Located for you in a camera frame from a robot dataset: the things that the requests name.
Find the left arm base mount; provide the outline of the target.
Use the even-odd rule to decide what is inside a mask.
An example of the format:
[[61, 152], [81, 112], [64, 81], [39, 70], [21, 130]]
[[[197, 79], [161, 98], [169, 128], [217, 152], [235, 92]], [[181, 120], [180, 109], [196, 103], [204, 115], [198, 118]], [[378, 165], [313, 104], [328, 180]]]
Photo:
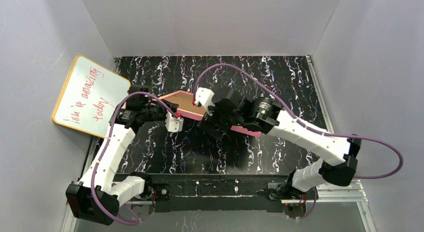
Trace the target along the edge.
[[143, 190], [129, 198], [132, 201], [168, 201], [170, 199], [171, 186], [169, 183], [146, 182]]

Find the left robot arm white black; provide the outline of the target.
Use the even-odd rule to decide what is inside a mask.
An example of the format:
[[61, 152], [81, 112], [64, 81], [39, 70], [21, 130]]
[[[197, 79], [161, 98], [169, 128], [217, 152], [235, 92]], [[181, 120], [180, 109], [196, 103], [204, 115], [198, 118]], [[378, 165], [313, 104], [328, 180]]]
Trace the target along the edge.
[[119, 222], [136, 226], [141, 219], [123, 218], [119, 210], [135, 196], [145, 192], [146, 180], [128, 175], [114, 183], [118, 166], [138, 130], [146, 122], [164, 121], [168, 132], [180, 132], [184, 119], [178, 104], [160, 99], [144, 85], [132, 85], [128, 95], [115, 107], [106, 136], [91, 165], [77, 182], [68, 185], [65, 195], [73, 216], [103, 225]]

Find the brown backing board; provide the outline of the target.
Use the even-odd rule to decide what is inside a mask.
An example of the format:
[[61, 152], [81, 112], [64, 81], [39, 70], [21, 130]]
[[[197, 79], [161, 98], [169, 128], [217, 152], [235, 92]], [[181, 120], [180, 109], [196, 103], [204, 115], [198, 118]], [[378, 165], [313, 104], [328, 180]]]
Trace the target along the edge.
[[203, 107], [193, 105], [193, 94], [186, 91], [176, 91], [160, 97], [161, 100], [166, 100], [173, 104], [178, 104], [177, 113], [183, 117], [193, 120], [200, 120], [205, 114]]

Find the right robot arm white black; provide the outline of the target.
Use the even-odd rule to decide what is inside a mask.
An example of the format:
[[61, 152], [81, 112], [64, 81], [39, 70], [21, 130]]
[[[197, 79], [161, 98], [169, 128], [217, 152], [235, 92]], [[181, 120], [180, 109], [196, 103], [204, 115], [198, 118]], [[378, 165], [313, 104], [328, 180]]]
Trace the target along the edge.
[[317, 155], [318, 161], [290, 173], [280, 189], [285, 196], [303, 195], [325, 183], [346, 187], [354, 178], [360, 142], [327, 136], [327, 130], [291, 117], [287, 109], [270, 97], [249, 100], [230, 87], [216, 92], [199, 87], [193, 104], [205, 109], [198, 127], [217, 140], [231, 127], [239, 126], [282, 138]]

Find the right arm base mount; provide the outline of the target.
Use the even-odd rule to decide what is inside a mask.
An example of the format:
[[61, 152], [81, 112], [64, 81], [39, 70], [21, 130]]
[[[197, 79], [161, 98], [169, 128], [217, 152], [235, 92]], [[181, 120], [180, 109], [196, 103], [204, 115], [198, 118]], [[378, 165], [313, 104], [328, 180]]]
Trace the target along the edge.
[[308, 201], [316, 203], [319, 198], [316, 187], [307, 192], [302, 192], [285, 181], [269, 182], [265, 188], [258, 190], [256, 195], [264, 196], [270, 201], [290, 200], [291, 202], [283, 202], [283, 211], [299, 212], [300, 214], [306, 214]]

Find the pink wooden picture frame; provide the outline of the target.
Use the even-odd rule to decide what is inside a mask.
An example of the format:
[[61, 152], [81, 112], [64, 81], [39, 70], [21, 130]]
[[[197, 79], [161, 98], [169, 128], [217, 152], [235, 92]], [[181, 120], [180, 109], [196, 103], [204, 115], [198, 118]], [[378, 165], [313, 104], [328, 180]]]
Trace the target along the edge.
[[213, 92], [201, 88], [193, 94], [186, 91], [176, 91], [159, 98], [164, 102], [176, 104], [176, 113], [184, 118], [197, 121], [197, 126], [218, 141], [221, 141], [227, 132], [260, 137], [258, 131], [251, 131], [241, 127], [243, 113], [239, 111], [243, 105], [243, 96], [230, 88], [219, 89]]

